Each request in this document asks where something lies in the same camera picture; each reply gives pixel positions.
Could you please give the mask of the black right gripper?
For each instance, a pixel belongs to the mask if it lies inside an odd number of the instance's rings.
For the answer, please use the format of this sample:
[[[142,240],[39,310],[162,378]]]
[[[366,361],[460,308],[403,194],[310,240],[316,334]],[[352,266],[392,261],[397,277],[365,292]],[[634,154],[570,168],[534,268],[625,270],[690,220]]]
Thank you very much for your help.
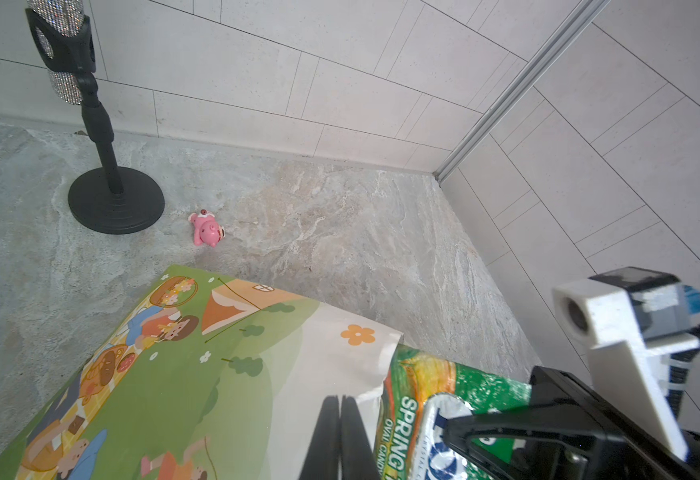
[[[536,366],[530,407],[446,421],[443,440],[495,479],[700,479],[700,433],[680,457],[575,376]],[[487,438],[522,441],[509,461]]]

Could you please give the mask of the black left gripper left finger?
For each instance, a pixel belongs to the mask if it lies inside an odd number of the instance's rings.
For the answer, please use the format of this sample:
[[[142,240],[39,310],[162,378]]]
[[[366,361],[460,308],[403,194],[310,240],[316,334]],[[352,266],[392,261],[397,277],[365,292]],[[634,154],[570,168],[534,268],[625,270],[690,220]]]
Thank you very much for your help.
[[[340,403],[324,399],[299,476],[300,480],[337,480],[341,453]]]

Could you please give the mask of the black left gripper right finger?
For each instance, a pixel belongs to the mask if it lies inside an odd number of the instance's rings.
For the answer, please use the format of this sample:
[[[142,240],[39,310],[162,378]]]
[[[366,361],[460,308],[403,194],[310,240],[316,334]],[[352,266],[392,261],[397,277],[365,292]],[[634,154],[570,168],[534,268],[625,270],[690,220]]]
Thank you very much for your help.
[[[379,480],[374,452],[355,398],[344,396],[340,412],[342,479]]]

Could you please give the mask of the green Fox's candy packet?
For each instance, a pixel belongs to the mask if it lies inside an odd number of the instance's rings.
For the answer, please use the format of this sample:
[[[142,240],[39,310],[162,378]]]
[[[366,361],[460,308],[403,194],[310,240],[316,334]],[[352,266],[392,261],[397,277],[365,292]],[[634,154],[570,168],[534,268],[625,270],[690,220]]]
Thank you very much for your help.
[[[525,408],[531,386],[399,345],[375,439],[382,479],[488,479],[445,443],[452,418]]]

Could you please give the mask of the white paper bag green print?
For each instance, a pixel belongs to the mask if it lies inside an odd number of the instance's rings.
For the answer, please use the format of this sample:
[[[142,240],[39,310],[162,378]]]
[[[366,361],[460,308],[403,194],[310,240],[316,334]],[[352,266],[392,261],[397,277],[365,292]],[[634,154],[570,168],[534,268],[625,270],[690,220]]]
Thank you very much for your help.
[[[0,479],[296,479],[327,397],[368,433],[401,333],[171,266],[0,455]]]

